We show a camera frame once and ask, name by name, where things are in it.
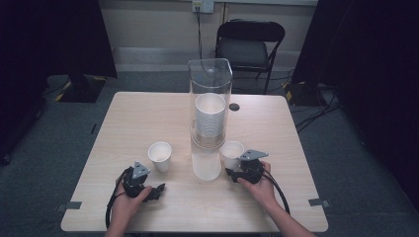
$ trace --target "baseboard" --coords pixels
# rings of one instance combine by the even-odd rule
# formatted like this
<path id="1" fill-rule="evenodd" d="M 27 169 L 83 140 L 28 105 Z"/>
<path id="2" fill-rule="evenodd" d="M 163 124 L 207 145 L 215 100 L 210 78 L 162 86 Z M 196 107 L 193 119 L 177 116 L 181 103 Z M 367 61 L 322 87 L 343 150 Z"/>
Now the baseboard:
<path id="1" fill-rule="evenodd" d="M 200 56 L 194 50 L 155 47 L 115 47 L 117 71 L 187 71 L 188 61 Z M 279 51 L 274 71 L 289 71 L 296 66 L 299 51 Z M 212 53 L 203 58 L 213 58 Z"/>

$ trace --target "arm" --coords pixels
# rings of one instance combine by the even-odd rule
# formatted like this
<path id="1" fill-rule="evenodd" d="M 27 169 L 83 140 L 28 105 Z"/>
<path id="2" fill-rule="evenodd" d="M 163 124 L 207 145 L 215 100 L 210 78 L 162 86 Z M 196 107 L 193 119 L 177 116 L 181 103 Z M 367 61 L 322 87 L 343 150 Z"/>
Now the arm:
<path id="1" fill-rule="evenodd" d="M 264 165 L 265 170 L 271 172 L 271 164 L 263 161 L 262 164 Z M 263 206 L 285 237 L 314 236 L 278 204 L 275 199 L 274 186 L 268 179 L 262 177 L 261 181 L 255 185 L 241 178 L 237 181 Z"/>
<path id="2" fill-rule="evenodd" d="M 147 198 L 151 192 L 151 186 L 146 187 L 136 198 L 128 197 L 123 194 L 124 187 L 118 186 L 117 194 L 122 194 L 114 202 L 111 214 L 111 224 L 105 233 L 106 237 L 123 237 L 128 228 L 129 222 L 139 210 L 142 201 Z"/>

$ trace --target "gray carpet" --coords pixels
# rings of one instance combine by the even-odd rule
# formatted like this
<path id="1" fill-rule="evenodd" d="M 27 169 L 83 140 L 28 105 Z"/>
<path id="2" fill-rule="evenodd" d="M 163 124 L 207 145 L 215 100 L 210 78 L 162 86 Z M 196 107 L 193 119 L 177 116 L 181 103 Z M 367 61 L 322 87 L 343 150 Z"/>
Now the gray carpet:
<path id="1" fill-rule="evenodd" d="M 287 76 L 287 72 L 276 72 L 273 78 Z M 66 76 L 50 77 L 47 91 L 65 80 Z M 233 93 L 260 94 L 264 82 L 235 80 L 233 86 L 238 89 Z M 283 95 L 280 85 L 284 82 L 272 81 L 269 94 Z M 251 87 L 260 90 L 245 90 Z M 103 236 L 63 232 L 63 212 L 55 209 L 71 199 L 118 91 L 188 92 L 189 77 L 187 72 L 121 72 L 119 79 L 106 83 L 95 104 L 58 103 L 54 98 L 59 91 L 47 94 L 42 117 L 11 152 L 11 164 L 0 167 L 0 236 Z M 333 90 L 323 94 L 330 100 Z M 320 109 L 290 106 L 290 110 L 294 122 L 299 123 Z M 419 235 L 417 212 L 392 176 L 362 145 L 357 128 L 340 109 L 315 120 L 299 137 L 320 198 L 331 203 L 325 208 L 329 229 L 316 233 L 318 236 Z"/>

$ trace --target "black backdrop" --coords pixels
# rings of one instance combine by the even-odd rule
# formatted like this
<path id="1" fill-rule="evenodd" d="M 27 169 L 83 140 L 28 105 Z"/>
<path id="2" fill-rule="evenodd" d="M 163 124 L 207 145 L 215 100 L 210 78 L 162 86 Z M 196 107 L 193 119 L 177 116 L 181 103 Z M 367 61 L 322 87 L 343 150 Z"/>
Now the black backdrop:
<path id="1" fill-rule="evenodd" d="M 68 73 L 117 78 L 98 1 L 0 0 L 0 156 L 47 77 Z"/>
<path id="2" fill-rule="evenodd" d="M 419 2 L 336 2 L 319 0 L 293 82 L 337 87 L 367 148 L 419 210 Z"/>

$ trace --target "chair backrest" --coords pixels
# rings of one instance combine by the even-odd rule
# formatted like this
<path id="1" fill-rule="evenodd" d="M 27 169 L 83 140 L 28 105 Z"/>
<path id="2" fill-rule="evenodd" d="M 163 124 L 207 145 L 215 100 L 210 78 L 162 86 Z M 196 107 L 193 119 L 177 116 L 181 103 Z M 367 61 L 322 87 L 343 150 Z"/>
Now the chair backrest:
<path id="1" fill-rule="evenodd" d="M 217 44 L 220 38 L 281 42 L 285 34 L 284 28 L 275 22 L 234 19 L 218 28 L 216 40 Z"/>

